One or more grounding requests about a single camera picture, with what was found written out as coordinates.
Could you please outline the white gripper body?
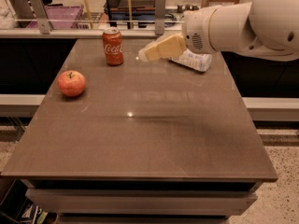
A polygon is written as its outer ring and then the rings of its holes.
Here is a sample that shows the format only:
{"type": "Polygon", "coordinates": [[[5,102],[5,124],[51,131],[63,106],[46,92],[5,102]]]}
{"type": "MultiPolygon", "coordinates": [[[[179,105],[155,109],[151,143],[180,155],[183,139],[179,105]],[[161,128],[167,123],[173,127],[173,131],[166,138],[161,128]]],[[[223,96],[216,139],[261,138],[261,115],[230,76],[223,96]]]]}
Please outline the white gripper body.
{"type": "Polygon", "coordinates": [[[181,31],[191,52],[196,54],[216,52],[210,40],[210,23],[217,9],[217,7],[204,7],[184,13],[181,31]]]}

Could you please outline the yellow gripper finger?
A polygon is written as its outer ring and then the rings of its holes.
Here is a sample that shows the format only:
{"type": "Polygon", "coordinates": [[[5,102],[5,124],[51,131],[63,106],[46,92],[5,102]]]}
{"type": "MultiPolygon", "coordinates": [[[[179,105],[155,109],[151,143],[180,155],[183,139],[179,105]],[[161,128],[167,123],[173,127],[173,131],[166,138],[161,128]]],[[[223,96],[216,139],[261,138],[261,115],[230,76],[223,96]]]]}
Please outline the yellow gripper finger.
{"type": "Polygon", "coordinates": [[[180,56],[186,49],[186,42],[181,34],[163,35],[141,49],[138,57],[143,62],[151,62],[180,56]]]}

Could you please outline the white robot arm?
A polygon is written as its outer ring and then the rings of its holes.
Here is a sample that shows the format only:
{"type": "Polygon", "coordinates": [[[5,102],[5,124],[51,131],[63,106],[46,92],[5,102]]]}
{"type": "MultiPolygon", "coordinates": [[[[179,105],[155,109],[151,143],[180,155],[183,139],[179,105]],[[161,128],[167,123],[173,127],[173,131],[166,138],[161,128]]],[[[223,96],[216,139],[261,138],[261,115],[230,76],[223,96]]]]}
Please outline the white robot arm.
{"type": "Polygon", "coordinates": [[[160,36],[138,52],[144,62],[233,52],[288,62],[299,58],[299,0],[252,0],[184,14],[181,31],[160,36]]]}

